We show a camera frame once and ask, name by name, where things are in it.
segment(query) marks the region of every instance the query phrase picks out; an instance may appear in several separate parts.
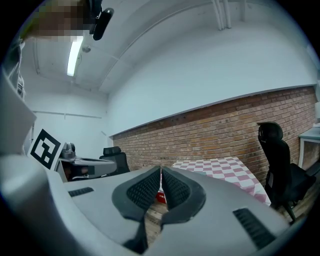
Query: black office chair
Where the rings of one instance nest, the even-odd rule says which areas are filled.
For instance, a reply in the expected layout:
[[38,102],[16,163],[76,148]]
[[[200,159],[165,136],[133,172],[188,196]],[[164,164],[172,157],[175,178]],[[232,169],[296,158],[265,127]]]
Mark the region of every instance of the black office chair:
[[107,176],[114,176],[130,172],[127,163],[127,155],[126,153],[121,152],[121,149],[118,146],[104,148],[103,155],[100,156],[99,159],[111,160],[116,163],[116,170],[107,174]]
[[265,191],[275,208],[283,206],[293,221],[296,217],[289,205],[295,206],[307,190],[315,183],[316,177],[308,176],[302,168],[290,163],[290,149],[283,138],[283,131],[276,122],[258,123],[258,139],[269,162]]

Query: pink and white checkered tablecloth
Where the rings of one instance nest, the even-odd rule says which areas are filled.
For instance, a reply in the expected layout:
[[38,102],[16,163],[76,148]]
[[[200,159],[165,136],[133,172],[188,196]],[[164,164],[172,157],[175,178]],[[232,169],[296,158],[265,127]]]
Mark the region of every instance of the pink and white checkered tablecloth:
[[268,206],[271,204],[264,187],[237,157],[179,160],[172,167],[204,173],[206,176],[233,183],[260,202]]

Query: brick wall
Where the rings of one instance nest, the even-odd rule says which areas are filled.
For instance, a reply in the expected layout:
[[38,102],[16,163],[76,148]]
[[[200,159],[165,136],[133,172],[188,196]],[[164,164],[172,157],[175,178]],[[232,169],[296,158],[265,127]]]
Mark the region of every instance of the brick wall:
[[[127,154],[130,169],[171,166],[177,160],[238,157],[264,183],[268,161],[258,141],[257,122],[274,121],[283,130],[291,161],[298,163],[298,135],[315,122],[313,86],[268,92],[168,117],[113,137]],[[306,143],[303,168],[319,158]]]

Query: fluorescent light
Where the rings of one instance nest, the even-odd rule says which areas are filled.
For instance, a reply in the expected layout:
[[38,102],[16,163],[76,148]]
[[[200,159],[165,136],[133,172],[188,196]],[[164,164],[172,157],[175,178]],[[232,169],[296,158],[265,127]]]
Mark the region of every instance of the fluorescent light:
[[66,72],[66,74],[70,77],[73,77],[75,75],[77,58],[78,58],[78,54],[79,54],[80,47],[83,40],[84,40],[83,36],[78,36],[77,40],[72,43],[70,55],[69,55],[69,61],[68,61],[68,69]]

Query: wooden floor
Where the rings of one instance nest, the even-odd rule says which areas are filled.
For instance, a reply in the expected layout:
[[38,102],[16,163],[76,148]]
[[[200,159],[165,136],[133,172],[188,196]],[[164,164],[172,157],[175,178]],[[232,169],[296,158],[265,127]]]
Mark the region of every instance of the wooden floor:
[[[320,173],[317,175],[317,180],[314,185],[308,190],[303,200],[299,201],[298,204],[293,208],[293,212],[297,220],[300,218],[307,216],[309,211],[311,210],[317,196],[320,194]],[[164,203],[160,203],[155,201],[154,204],[147,211],[144,223],[146,229],[146,236],[148,240],[148,244],[152,245],[152,243],[156,240],[157,236],[160,234],[160,223],[162,215],[167,212],[167,205]],[[288,215],[287,211],[281,207],[278,209],[278,212],[282,214],[288,222],[291,222],[291,218]]]

